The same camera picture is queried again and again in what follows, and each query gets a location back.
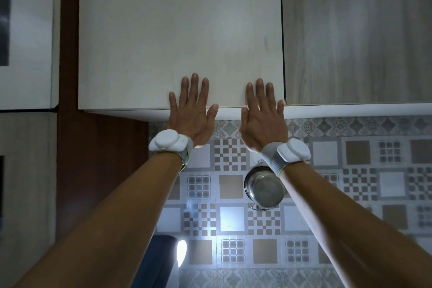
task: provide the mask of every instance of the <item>white wrist sensor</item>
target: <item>white wrist sensor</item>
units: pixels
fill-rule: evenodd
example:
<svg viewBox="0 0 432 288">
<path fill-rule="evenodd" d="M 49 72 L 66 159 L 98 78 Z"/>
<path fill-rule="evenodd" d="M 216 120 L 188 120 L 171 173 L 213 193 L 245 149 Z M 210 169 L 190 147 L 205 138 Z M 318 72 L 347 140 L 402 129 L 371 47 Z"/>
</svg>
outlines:
<svg viewBox="0 0 432 288">
<path fill-rule="evenodd" d="M 263 159 L 277 176 L 291 163 L 310 160 L 310 154 L 309 147 L 295 138 L 289 139 L 287 143 L 272 142 L 261 151 Z"/>
<path fill-rule="evenodd" d="M 177 131 L 167 129 L 159 132 L 148 147 L 149 151 L 155 153 L 171 152 L 180 156 L 183 167 L 186 167 L 192 154 L 194 142 L 187 135 L 178 134 Z"/>
</svg>

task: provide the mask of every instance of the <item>bright light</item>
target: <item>bright light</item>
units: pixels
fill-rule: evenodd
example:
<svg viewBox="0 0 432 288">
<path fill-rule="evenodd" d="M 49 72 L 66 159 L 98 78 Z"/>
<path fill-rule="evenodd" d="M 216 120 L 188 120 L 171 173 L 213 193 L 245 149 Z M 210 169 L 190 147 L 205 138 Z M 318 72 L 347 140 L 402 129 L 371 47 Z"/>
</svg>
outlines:
<svg viewBox="0 0 432 288">
<path fill-rule="evenodd" d="M 177 263 L 178 263 L 178 267 L 180 267 L 181 264 L 183 263 L 183 261 L 185 260 L 186 251 L 187 251 L 186 241 L 180 240 L 177 243 Z"/>
</svg>

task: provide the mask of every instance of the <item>dark brown wood side panel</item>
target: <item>dark brown wood side panel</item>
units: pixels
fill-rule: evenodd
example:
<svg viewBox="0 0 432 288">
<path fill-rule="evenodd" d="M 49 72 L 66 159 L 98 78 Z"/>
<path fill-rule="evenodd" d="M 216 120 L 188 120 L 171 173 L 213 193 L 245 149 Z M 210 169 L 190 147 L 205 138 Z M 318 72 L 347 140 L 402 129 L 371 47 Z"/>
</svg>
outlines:
<svg viewBox="0 0 432 288">
<path fill-rule="evenodd" d="M 148 158 L 148 123 L 78 110 L 79 0 L 61 0 L 57 239 Z"/>
</svg>

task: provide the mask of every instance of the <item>metal container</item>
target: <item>metal container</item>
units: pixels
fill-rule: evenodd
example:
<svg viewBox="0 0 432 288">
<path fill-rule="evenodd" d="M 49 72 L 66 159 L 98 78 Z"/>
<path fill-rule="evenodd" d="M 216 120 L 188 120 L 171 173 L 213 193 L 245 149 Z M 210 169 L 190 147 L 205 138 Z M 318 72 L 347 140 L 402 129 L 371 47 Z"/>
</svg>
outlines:
<svg viewBox="0 0 432 288">
<path fill-rule="evenodd" d="M 280 204 L 285 195 L 285 187 L 269 167 L 257 166 L 245 178 L 245 192 L 254 202 L 252 209 L 267 211 Z"/>
</svg>

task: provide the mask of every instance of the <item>hand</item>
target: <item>hand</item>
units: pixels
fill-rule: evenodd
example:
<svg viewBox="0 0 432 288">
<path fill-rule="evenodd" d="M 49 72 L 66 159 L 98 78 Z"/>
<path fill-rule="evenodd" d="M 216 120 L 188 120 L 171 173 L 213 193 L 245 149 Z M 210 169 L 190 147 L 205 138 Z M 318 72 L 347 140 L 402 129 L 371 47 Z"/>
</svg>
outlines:
<svg viewBox="0 0 432 288">
<path fill-rule="evenodd" d="M 192 139 L 194 147 L 205 145 L 213 134 L 215 117 L 219 109 L 218 104 L 212 105 L 207 111 L 206 105 L 209 96 L 209 80 L 204 78 L 201 84 L 200 97 L 198 98 L 198 74 L 192 74 L 191 91 L 189 92 L 189 80 L 184 77 L 181 80 L 180 101 L 177 107 L 176 95 L 169 93 L 171 113 L 168 119 L 167 129 L 173 129 L 182 135 Z"/>
<path fill-rule="evenodd" d="M 246 86 L 246 101 L 248 108 L 241 109 L 240 133 L 249 150 L 261 152 L 271 142 L 288 141 L 288 126 L 283 111 L 284 101 L 279 100 L 276 106 L 271 82 L 267 83 L 265 95 L 263 80 L 256 81 L 256 98 L 254 87 L 249 82 Z"/>
</svg>

